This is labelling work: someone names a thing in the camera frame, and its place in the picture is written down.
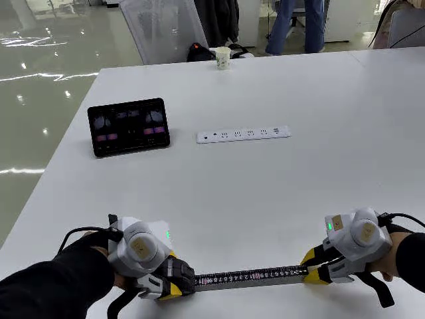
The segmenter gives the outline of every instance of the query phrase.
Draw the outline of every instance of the white chair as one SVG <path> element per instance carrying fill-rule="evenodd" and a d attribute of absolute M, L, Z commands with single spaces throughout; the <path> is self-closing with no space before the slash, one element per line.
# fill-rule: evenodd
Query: white chair
<path fill-rule="evenodd" d="M 144 64 L 186 62 L 195 42 L 208 48 L 193 0 L 123 0 L 120 7 Z"/>

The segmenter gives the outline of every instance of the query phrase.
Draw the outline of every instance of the glossy gray floor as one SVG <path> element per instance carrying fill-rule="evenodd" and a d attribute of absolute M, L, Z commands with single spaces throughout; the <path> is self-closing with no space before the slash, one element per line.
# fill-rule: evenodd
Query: glossy gray floor
<path fill-rule="evenodd" d="M 0 2 L 1 246 L 97 72 L 141 60 L 119 9 L 88 7 L 86 0 Z M 257 56 L 265 34 L 262 19 L 251 50 Z M 365 49 L 368 40 L 326 51 Z M 303 34 L 288 41 L 286 54 L 303 52 Z"/>

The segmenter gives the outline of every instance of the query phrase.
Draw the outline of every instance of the leg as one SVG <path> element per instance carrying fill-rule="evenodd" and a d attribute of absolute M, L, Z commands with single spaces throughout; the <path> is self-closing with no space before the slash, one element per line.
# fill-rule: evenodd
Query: leg
<path fill-rule="evenodd" d="M 317 53 L 325 45 L 325 9 L 323 2 L 323 0 L 304 0 L 306 53 Z"/>
<path fill-rule="evenodd" d="M 295 0 L 280 0 L 278 17 L 274 22 L 269 43 L 266 47 L 267 53 L 279 55 L 284 50 L 286 34 L 290 28 L 290 21 L 294 7 Z"/>

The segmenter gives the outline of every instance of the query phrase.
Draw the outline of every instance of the power outlet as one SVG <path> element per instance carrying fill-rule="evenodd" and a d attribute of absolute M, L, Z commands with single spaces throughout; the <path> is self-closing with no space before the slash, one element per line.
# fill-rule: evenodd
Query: power outlet
<path fill-rule="evenodd" d="M 200 132 L 197 134 L 197 143 L 207 144 L 245 140 L 263 140 L 269 138 L 288 138 L 290 136 L 292 135 L 287 126 L 275 126 L 273 128 L 237 128 L 233 130 Z"/>

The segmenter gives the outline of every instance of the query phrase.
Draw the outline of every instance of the beige sticker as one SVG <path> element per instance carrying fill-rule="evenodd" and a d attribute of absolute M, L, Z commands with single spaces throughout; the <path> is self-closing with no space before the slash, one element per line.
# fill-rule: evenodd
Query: beige sticker
<path fill-rule="evenodd" d="M 373 236 L 373 234 L 375 233 L 375 226 L 373 224 L 370 223 L 366 223 L 363 225 L 363 229 L 361 231 L 361 240 L 364 241 L 365 243 L 368 243 L 369 241 L 371 241 L 371 238 Z"/>
<path fill-rule="evenodd" d="M 151 254 L 151 251 L 147 248 L 141 238 L 136 238 L 130 246 L 140 259 L 145 259 Z"/>
<path fill-rule="evenodd" d="M 338 230 L 344 228 L 341 215 L 336 215 L 336 216 L 332 217 L 332 223 L 333 223 L 333 229 L 335 231 L 338 231 Z"/>

